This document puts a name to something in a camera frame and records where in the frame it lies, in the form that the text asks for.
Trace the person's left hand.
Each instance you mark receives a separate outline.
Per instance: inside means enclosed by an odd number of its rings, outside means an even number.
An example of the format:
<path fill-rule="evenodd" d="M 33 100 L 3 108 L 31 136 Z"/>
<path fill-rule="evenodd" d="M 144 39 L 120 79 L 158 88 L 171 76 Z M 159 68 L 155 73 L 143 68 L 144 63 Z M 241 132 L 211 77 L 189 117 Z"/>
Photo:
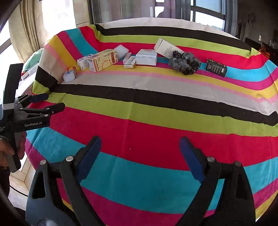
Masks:
<path fill-rule="evenodd" d="M 27 133 L 24 131 L 22 133 L 22 137 L 19 140 L 19 147 L 17 150 L 17 155 L 20 160 L 23 159 L 24 153 L 25 153 L 26 135 L 27 135 Z M 6 139 L 1 138 L 1 140 L 0 140 L 0 155 L 1 155 L 0 166 L 8 167 L 9 162 L 8 162 L 7 156 L 14 155 L 14 154 L 15 154 L 15 151 L 13 150 L 13 148 L 11 147 L 9 142 Z"/>

